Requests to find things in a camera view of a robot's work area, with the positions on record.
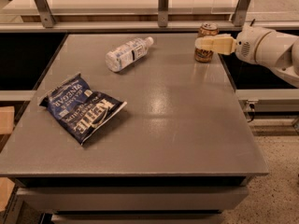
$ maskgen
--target metal post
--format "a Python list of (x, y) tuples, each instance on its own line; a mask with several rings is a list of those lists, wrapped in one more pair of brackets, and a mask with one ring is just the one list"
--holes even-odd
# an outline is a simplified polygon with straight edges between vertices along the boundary
[(243, 26), (251, 0), (239, 0), (232, 17), (234, 26)]
[(166, 27), (168, 24), (168, 1), (169, 0), (159, 0), (158, 25), (160, 27)]
[(47, 0), (35, 0), (39, 12), (40, 20), (44, 27), (53, 27), (55, 19), (53, 18)]

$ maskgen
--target white surface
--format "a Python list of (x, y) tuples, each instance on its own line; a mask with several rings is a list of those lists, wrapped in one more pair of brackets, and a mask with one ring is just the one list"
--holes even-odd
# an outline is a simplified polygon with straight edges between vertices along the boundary
[[(156, 13), (158, 0), (48, 0), (52, 13)], [(169, 0), (173, 13), (233, 13), (237, 0)], [(34, 0), (13, 0), (5, 8), (5, 13), (37, 14)]]

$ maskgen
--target table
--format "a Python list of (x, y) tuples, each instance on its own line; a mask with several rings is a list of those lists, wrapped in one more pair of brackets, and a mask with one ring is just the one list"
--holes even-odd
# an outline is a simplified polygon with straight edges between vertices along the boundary
[[(108, 70), (106, 53), (137, 36), (153, 37), (149, 54)], [(54, 223), (221, 223), (268, 168), (220, 58), (193, 58), (196, 36), (70, 35), (0, 154), (0, 176)], [(38, 106), (76, 72), (128, 102), (83, 147)]]
[[(158, 0), (47, 0), (57, 21), (157, 21)], [(169, 0), (174, 20), (228, 20), (238, 0)], [(4, 13), (38, 21), (34, 0), (13, 0)]]

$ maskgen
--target cable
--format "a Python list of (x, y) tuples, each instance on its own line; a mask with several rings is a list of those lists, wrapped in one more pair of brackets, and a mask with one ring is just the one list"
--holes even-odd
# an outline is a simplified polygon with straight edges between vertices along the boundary
[(248, 123), (253, 122), (253, 120), (254, 120), (254, 118), (255, 118), (255, 105), (254, 105), (254, 103), (250, 103), (250, 104), (249, 104), (249, 107), (251, 108), (252, 116), (251, 116), (251, 120), (248, 121)]

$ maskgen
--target bottle cap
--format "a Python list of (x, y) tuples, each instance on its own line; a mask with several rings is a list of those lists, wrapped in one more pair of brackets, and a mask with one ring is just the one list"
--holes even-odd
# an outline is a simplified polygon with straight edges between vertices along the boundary
[(150, 47), (153, 44), (153, 39), (151, 36), (149, 36), (148, 38), (146, 38), (146, 43), (147, 46)]

